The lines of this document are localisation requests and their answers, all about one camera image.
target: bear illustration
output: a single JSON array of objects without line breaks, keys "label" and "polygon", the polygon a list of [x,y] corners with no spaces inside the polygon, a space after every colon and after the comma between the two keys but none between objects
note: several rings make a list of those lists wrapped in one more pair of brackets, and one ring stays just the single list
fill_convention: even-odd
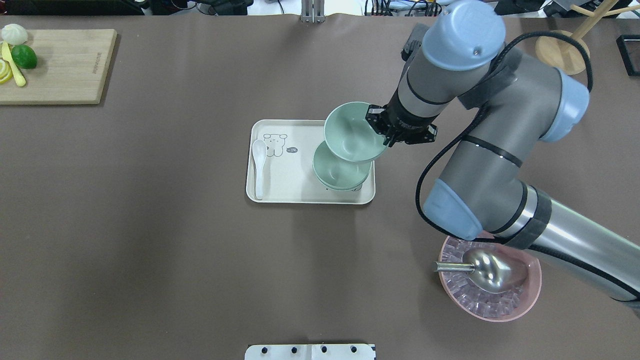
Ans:
[{"label": "bear illustration", "polygon": [[284,152],[284,143],[287,134],[264,134],[264,143],[267,144],[267,156],[281,156]]}]

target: metal bracket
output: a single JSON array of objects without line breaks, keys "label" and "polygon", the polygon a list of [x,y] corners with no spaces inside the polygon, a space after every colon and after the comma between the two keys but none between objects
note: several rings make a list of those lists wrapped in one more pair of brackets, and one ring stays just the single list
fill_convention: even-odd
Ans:
[{"label": "metal bracket", "polygon": [[324,0],[302,0],[302,22],[324,22]]},{"label": "metal bracket", "polygon": [[376,360],[373,344],[251,345],[244,360]]}]

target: tray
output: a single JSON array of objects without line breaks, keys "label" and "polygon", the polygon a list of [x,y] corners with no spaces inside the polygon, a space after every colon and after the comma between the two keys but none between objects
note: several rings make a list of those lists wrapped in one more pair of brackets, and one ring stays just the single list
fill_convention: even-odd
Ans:
[{"label": "tray", "polygon": [[[375,164],[362,186],[346,192],[327,188],[314,174],[312,159],[324,141],[324,120],[260,120],[249,141],[246,195],[255,202],[362,205],[376,195]],[[255,197],[255,164],[251,146],[256,139],[269,146],[264,164],[264,196]]]}]

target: bowl rim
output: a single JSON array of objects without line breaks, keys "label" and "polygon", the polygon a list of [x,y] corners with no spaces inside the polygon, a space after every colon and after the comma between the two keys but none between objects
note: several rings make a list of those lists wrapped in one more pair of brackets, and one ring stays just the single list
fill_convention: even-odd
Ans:
[{"label": "bowl rim", "polygon": [[327,147],[329,148],[329,150],[331,150],[331,152],[336,155],[337,157],[339,157],[340,159],[344,160],[344,161],[348,161],[350,163],[368,163],[370,161],[374,161],[375,159],[379,158],[388,148],[388,146],[384,146],[382,148],[382,150],[380,151],[380,153],[376,154],[375,156],[373,156],[372,158],[367,158],[367,159],[347,159],[343,156],[341,156],[339,154],[339,152],[336,152],[331,145],[329,144],[329,141],[327,141],[327,137],[326,137],[326,125],[327,123],[329,123],[329,118],[331,117],[331,115],[333,115],[333,113],[335,113],[339,108],[345,106],[345,105],[349,105],[349,104],[364,104],[367,105],[367,107],[371,104],[369,104],[368,102],[365,101],[349,101],[349,102],[345,102],[344,104],[338,105],[335,109],[333,109],[329,115],[327,115],[326,119],[324,120],[324,126],[323,126],[323,135],[324,135],[324,141],[326,142]]},{"label": "bowl rim", "polygon": [[[490,233],[487,233],[486,231],[483,231],[478,237],[480,238],[493,238],[493,235],[491,235]],[[438,260],[442,261],[442,254],[444,252],[444,247],[447,244],[447,242],[449,241],[450,238],[454,238],[454,239],[458,239],[455,238],[453,236],[447,236],[445,241],[442,243],[442,248],[440,249],[440,253],[438,255]],[[504,245],[501,245],[499,243],[495,243],[495,245],[499,245],[499,247],[505,247]],[[513,248],[509,248],[506,247],[509,250],[514,250],[514,251],[518,251],[517,249],[513,249]],[[485,318],[483,316],[474,314],[473,312],[471,312],[471,310],[467,309],[466,307],[462,306],[462,304],[460,304],[458,302],[458,299],[456,299],[453,294],[451,293],[451,291],[449,291],[449,289],[447,288],[447,285],[445,283],[444,280],[444,276],[442,275],[442,272],[438,272],[438,276],[440,278],[440,283],[444,289],[444,291],[447,293],[447,295],[449,296],[449,298],[451,300],[453,300],[453,302],[460,307],[462,310],[466,311],[468,314],[473,315],[474,317],[478,318],[478,319],[482,319],[484,321],[487,322],[510,322],[513,320],[516,320],[518,318],[523,317],[526,313],[529,312],[529,310],[531,310],[533,308],[533,305],[536,304],[536,302],[538,301],[538,298],[540,297],[540,293],[542,291],[542,267],[540,265],[540,260],[530,254],[527,254],[526,252],[522,252],[524,256],[526,256],[527,258],[531,258],[531,261],[529,263],[529,275],[533,275],[533,276],[529,276],[530,279],[533,278],[537,278],[538,281],[537,283],[534,285],[534,289],[535,289],[535,294],[533,294],[532,296],[532,300],[530,304],[526,305],[526,308],[521,312],[518,313],[517,315],[501,315],[498,318]]]},{"label": "bowl rim", "polygon": [[[316,147],[316,151],[314,151],[313,158],[311,159],[311,167],[314,169],[314,174],[316,175],[316,178],[318,180],[320,180],[320,182],[323,185],[331,188],[332,190],[337,190],[337,191],[340,191],[340,192],[346,192],[346,191],[350,191],[350,190],[353,190],[353,189],[357,188],[358,186],[360,186],[362,183],[364,183],[367,180],[367,178],[369,177],[369,172],[371,172],[371,163],[369,163],[369,167],[368,167],[367,171],[365,172],[365,176],[362,178],[362,180],[359,180],[356,185],[353,185],[353,186],[350,186],[350,187],[343,187],[343,186],[335,186],[335,185],[331,185],[331,184],[327,183],[322,177],[320,177],[320,175],[318,175],[318,171],[316,170],[316,154],[317,154],[318,150],[320,149],[320,147],[322,146],[323,143],[326,144],[326,141],[321,142],[320,145],[318,145]],[[331,151],[331,149],[329,149],[329,151],[334,156],[336,156],[337,158],[342,159],[339,156],[335,155],[333,153],[333,151]]]}]

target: black frame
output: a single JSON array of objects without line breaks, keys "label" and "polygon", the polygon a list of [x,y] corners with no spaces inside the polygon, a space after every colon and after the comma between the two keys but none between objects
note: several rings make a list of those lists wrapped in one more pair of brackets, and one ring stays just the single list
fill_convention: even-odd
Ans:
[{"label": "black frame", "polygon": [[640,76],[640,63],[636,64],[635,66],[635,68],[637,68],[638,70],[634,70],[634,64],[631,60],[631,57],[629,56],[629,50],[626,44],[626,42],[628,41],[640,42],[640,35],[620,35],[616,39],[616,44],[618,45],[618,49],[620,50],[622,62],[625,63],[627,74],[629,76]]}]

